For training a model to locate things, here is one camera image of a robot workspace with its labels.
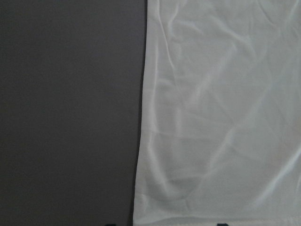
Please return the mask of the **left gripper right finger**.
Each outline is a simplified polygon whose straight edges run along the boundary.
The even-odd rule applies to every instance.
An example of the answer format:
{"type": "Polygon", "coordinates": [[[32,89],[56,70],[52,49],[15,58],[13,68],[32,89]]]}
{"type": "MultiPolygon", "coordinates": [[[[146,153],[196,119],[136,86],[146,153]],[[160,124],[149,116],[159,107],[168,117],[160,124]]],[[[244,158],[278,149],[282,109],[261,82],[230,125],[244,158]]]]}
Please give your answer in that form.
{"type": "Polygon", "coordinates": [[[229,226],[227,223],[217,223],[216,226],[229,226]]]}

